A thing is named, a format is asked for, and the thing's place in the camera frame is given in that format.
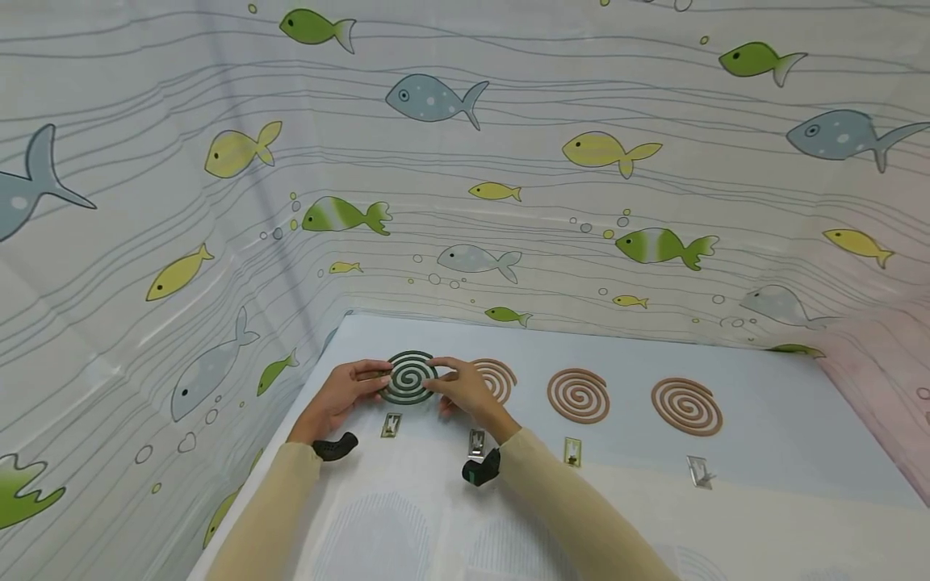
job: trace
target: person's left hand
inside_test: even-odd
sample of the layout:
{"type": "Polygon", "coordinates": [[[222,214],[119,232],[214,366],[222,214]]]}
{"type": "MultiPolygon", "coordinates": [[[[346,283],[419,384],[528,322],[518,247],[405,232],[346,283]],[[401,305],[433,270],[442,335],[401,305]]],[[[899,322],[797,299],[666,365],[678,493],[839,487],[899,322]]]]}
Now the person's left hand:
{"type": "Polygon", "coordinates": [[[300,414],[287,441],[311,444],[325,439],[339,429],[356,404],[380,399],[378,390],[391,380],[390,373],[382,374],[392,368],[390,362],[374,359],[338,365],[300,414]]]}

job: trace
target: cartoon fish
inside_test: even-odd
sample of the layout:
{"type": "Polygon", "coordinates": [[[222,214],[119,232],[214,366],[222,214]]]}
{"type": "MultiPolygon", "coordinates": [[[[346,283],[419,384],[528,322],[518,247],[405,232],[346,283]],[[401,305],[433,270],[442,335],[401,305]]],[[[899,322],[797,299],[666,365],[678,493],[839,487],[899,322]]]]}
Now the cartoon fish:
{"type": "Polygon", "coordinates": [[[397,112],[427,123],[465,113],[474,128],[481,131],[478,118],[474,116],[474,104],[488,85],[490,83],[482,81],[465,93],[465,99],[459,99],[455,91],[436,77],[410,74],[391,89],[385,100],[397,112]]]}
{"type": "Polygon", "coordinates": [[[204,169],[217,178],[234,178],[246,171],[256,155],[265,165],[274,165],[268,146],[281,135],[281,125],[280,121],[272,121],[264,126],[258,141],[233,129],[220,131],[210,143],[204,169]]]}
{"type": "Polygon", "coordinates": [[[45,194],[84,208],[97,209],[90,200],[61,185],[52,156],[54,141],[55,126],[44,125],[33,134],[26,147],[26,175],[0,172],[0,242],[22,228],[33,214],[39,198],[45,194]]]}
{"type": "Polygon", "coordinates": [[[354,205],[341,198],[324,196],[313,203],[303,216],[300,227],[312,232],[343,231],[365,224],[382,236],[391,233],[384,230],[382,221],[391,221],[387,202],[375,202],[368,207],[368,213],[362,212],[354,205]]]}
{"type": "Polygon", "coordinates": [[[614,302],[617,303],[620,307],[634,307],[636,305],[641,305],[644,309],[648,309],[646,306],[648,301],[648,298],[636,298],[632,295],[614,297],[614,302]]]}
{"type": "Polygon", "coordinates": [[[628,152],[614,136],[603,131],[590,131],[571,139],[562,147],[568,161],[582,167],[604,167],[618,164],[620,175],[630,179],[633,162],[648,159],[662,149],[661,143],[644,143],[628,152]]]}
{"type": "Polygon", "coordinates": [[[206,243],[200,244],[200,250],[178,258],[158,273],[152,286],[149,287],[149,294],[145,296],[145,300],[158,300],[177,293],[193,280],[204,260],[213,258],[213,255],[206,251],[206,243]]]}
{"type": "Polygon", "coordinates": [[[524,329],[526,329],[526,322],[528,322],[529,318],[533,316],[528,312],[520,314],[513,309],[508,309],[507,307],[495,307],[494,309],[488,309],[485,311],[485,315],[500,323],[513,323],[514,321],[519,321],[524,329]]]}
{"type": "Polygon", "coordinates": [[[795,52],[780,57],[766,43],[746,43],[721,56],[719,61],[733,76],[756,76],[771,71],[775,84],[784,86],[788,71],[806,56],[806,52],[795,52]]]}
{"type": "Polygon", "coordinates": [[[888,150],[927,128],[930,123],[912,123],[892,129],[879,138],[867,114],[837,109],[808,119],[789,131],[785,138],[799,152],[817,159],[842,161],[862,152],[872,152],[878,171],[884,173],[888,166],[888,150]]]}
{"type": "Polygon", "coordinates": [[[517,202],[522,202],[520,190],[521,188],[508,188],[504,184],[486,181],[471,188],[468,193],[483,200],[504,200],[512,197],[517,202]]]}
{"type": "Polygon", "coordinates": [[[871,236],[858,230],[827,230],[823,235],[846,252],[861,257],[875,258],[882,269],[884,269],[885,261],[895,254],[891,250],[883,250],[877,242],[872,240],[871,236]]]}
{"type": "Polygon", "coordinates": [[[507,277],[507,280],[517,284],[517,275],[511,266],[523,257],[521,252],[505,252],[500,258],[494,258],[491,253],[472,246],[471,244],[456,244],[449,246],[439,255],[436,262],[448,269],[459,272],[485,272],[498,270],[507,277]]]}
{"type": "Polygon", "coordinates": [[[675,232],[666,228],[646,228],[620,238],[614,244],[637,262],[649,264],[680,258],[692,271],[699,271],[700,257],[712,257],[713,245],[720,238],[704,236],[685,246],[675,232]]]}
{"type": "Polygon", "coordinates": [[[333,262],[333,265],[329,267],[330,274],[339,274],[348,271],[364,272],[358,262],[353,262],[352,264],[348,262],[333,262]]]}
{"type": "Polygon", "coordinates": [[[239,350],[260,339],[258,333],[246,331],[246,308],[235,320],[235,339],[220,343],[193,360],[184,370],[171,394],[171,416],[180,421],[219,387],[233,369],[239,350]]]}
{"type": "Polygon", "coordinates": [[[797,343],[785,343],[784,345],[778,345],[770,349],[770,351],[777,351],[779,353],[804,353],[815,359],[818,357],[826,357],[823,351],[819,349],[807,347],[806,345],[799,345],[797,343]]]}
{"type": "Polygon", "coordinates": [[[281,375],[281,372],[285,370],[285,367],[299,367],[300,362],[297,360],[297,348],[295,347],[287,357],[281,361],[276,361],[265,367],[265,370],[261,372],[261,379],[259,379],[259,395],[268,390],[272,386],[274,380],[281,375]]]}
{"type": "Polygon", "coordinates": [[[739,305],[779,323],[807,327],[814,331],[826,329],[828,324],[840,320],[839,317],[809,319],[801,300],[781,284],[768,284],[752,291],[739,301],[739,305]]]}
{"type": "MultiPolygon", "coordinates": [[[[255,469],[255,465],[259,463],[259,458],[261,458],[261,453],[264,451],[265,449],[261,448],[259,450],[259,453],[255,455],[255,459],[252,460],[252,467],[248,469],[249,474],[251,474],[252,470],[255,469]]],[[[246,483],[243,482],[242,486],[239,486],[239,488],[236,488],[234,493],[223,498],[223,501],[219,503],[219,506],[217,507],[216,512],[213,513],[213,517],[210,519],[210,524],[206,527],[206,535],[204,535],[204,548],[206,548],[206,546],[209,545],[210,539],[213,538],[213,535],[217,533],[217,529],[219,529],[219,524],[223,522],[223,519],[226,518],[226,514],[230,511],[230,508],[233,506],[233,502],[235,502],[236,497],[239,496],[239,493],[242,491],[242,487],[245,485],[246,483]]]]}
{"type": "Polygon", "coordinates": [[[47,464],[34,462],[19,468],[16,465],[18,459],[16,454],[0,456],[0,531],[29,520],[64,496],[64,487],[45,498],[40,498],[41,490],[25,493],[29,483],[42,474],[47,464]]]}
{"type": "Polygon", "coordinates": [[[340,20],[334,24],[312,10],[297,8],[285,14],[278,28],[302,45],[321,45],[335,37],[350,54],[355,54],[355,49],[352,48],[354,25],[355,20],[352,19],[340,20]]]}

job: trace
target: hand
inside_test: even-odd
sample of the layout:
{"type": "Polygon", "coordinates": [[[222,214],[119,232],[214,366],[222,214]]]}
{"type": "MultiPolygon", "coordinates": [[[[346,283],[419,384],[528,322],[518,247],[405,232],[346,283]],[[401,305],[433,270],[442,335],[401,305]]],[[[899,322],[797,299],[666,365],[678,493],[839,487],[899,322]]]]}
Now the hand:
{"type": "Polygon", "coordinates": [[[505,443],[520,431],[520,424],[513,420],[494,397],[474,365],[453,357],[436,357],[426,364],[454,369],[438,379],[423,382],[423,387],[427,390],[443,395],[439,402],[440,416],[449,417],[459,408],[471,416],[479,426],[489,431],[498,443],[505,443]]]}
{"type": "Polygon", "coordinates": [[[389,362],[374,359],[338,365],[300,414],[287,441],[309,445],[325,439],[342,425],[356,404],[380,399],[378,390],[388,385],[390,374],[384,374],[391,369],[389,362]]]}

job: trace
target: beige sleeve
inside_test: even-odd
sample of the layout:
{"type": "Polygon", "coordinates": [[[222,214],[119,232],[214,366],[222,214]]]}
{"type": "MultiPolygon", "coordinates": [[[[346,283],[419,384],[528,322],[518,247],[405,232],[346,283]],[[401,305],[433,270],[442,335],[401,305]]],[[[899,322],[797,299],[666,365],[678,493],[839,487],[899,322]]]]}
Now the beige sleeve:
{"type": "Polygon", "coordinates": [[[500,476],[558,540],[585,581],[677,581],[607,500],[523,428],[500,446],[500,476]]]}
{"type": "Polygon", "coordinates": [[[300,513],[322,463],[306,444],[278,448],[258,491],[219,548],[206,581],[282,581],[300,513]]]}

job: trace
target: fish-patterned wallpaper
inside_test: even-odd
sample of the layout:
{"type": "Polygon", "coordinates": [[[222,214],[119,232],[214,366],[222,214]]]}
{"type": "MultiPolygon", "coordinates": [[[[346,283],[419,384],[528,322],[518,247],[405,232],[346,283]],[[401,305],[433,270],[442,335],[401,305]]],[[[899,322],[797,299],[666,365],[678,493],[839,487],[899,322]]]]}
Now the fish-patterned wallpaper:
{"type": "Polygon", "coordinates": [[[5,3],[0,578],[183,578],[347,310],[800,351],[930,502],[928,24],[5,3]]]}

